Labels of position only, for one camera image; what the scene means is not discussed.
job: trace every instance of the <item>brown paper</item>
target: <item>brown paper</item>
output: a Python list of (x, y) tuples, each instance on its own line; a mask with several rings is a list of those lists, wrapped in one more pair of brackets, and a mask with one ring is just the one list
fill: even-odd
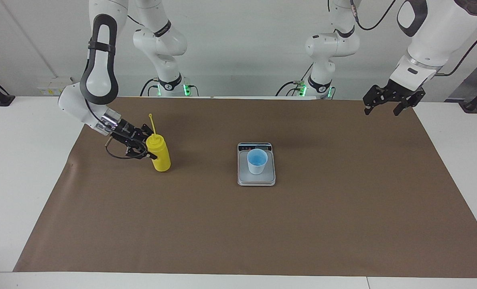
[[(412, 110), (140, 98), (111, 107), (136, 126), (153, 113), (172, 168), (112, 159), (106, 138), (84, 128), (14, 271), (477, 278), (477, 222)], [(275, 186), (237, 185), (242, 141), (272, 143)]]

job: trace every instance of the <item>white table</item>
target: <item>white table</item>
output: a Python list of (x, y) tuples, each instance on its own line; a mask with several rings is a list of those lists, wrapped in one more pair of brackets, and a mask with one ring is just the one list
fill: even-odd
[[(457, 104), (415, 110), (477, 219), (477, 115)], [(12, 273), (81, 128), (56, 98), (18, 97), (0, 108), (0, 288), (477, 289), (477, 279)]]

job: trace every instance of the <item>brown table surface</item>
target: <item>brown table surface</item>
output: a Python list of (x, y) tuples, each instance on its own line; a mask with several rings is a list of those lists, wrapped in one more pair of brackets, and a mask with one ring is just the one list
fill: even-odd
[[(173, 166), (80, 134), (14, 271), (477, 278), (477, 222), (413, 110), (359, 101), (118, 99)], [(237, 184), (273, 144), (277, 183)], [(114, 143), (114, 153), (123, 151)]]

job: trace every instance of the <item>scale platform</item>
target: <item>scale platform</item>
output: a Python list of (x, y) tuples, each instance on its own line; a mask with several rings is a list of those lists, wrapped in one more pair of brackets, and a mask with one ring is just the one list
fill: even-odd
[[(244, 187), (270, 187), (276, 183), (276, 170), (274, 166), (274, 154), (272, 147), (266, 147), (264, 143), (250, 143), (251, 147), (245, 147), (243, 143), (238, 146), (238, 184)], [(268, 160), (264, 171), (259, 175), (249, 172), (247, 154), (250, 149), (261, 148), (267, 153)]]

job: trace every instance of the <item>white wall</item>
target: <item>white wall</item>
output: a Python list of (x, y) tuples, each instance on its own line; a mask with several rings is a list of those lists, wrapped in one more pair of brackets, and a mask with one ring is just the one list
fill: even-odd
[[(376, 22), (390, 2), (364, 0), (359, 9), (364, 26)], [(304, 51), (306, 38), (332, 32), (325, 0), (164, 0), (164, 4), (172, 23), (189, 41), (187, 53), (178, 57), (181, 71), (202, 95), (273, 95), (284, 82), (300, 78), (311, 63)], [(410, 42), (396, 24), (399, 5), (377, 29), (358, 29), (362, 43), (356, 55), (335, 60), (336, 98), (361, 99), (372, 84), (386, 84)], [(130, 15), (137, 17), (133, 1)], [(156, 76), (132, 44), (138, 28), (128, 21), (118, 40), (115, 70), (120, 95), (137, 95), (143, 83)], [(56, 75), (78, 81), (89, 36), (86, 0), (0, 0), (0, 83), (13, 94), (37, 95), (36, 78), (53, 76), (41, 55)], [(476, 37), (477, 33), (444, 71)], [(453, 76), (424, 86), (426, 100), (444, 100), (476, 67), (477, 48)]]

